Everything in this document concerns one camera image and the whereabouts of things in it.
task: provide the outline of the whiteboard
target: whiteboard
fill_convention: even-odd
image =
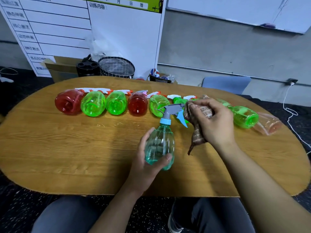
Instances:
[[[305,33],[311,26],[311,0],[169,0],[167,9]]]
[[[54,56],[84,58],[97,33],[147,77],[157,65],[164,10],[159,0],[0,0],[0,11],[37,76]]]

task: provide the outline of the blue chair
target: blue chair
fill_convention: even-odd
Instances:
[[[244,76],[205,77],[203,79],[202,87],[219,89],[241,95],[250,82],[251,78]]]

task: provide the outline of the power outlet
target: power outlet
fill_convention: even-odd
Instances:
[[[291,83],[296,84],[296,82],[298,82],[297,79],[289,78],[289,79],[286,80],[285,85],[290,86]]]

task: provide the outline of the black speckled floor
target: black speckled floor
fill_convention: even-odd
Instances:
[[[32,71],[18,70],[18,76],[5,76],[15,80],[14,83],[0,83],[0,113],[6,115],[19,101],[33,92],[53,83],[51,78],[38,78]],[[284,124],[288,113],[282,104],[250,99],[278,117]],[[287,105],[299,113],[293,117],[291,124],[301,137],[311,143],[311,108]],[[27,190],[10,182],[0,171],[0,232],[28,233],[44,208],[59,198],[58,195],[42,194]],[[103,211],[112,196],[92,196],[96,206]],[[295,196],[294,199],[311,212],[311,185]],[[168,232],[167,220],[174,198],[142,197],[132,212],[126,232]]]

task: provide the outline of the gray pants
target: gray pants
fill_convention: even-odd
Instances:
[[[238,198],[181,198],[172,214],[182,227],[199,233],[255,232]],[[41,213],[31,232],[87,233],[99,215],[87,198],[64,196]]]

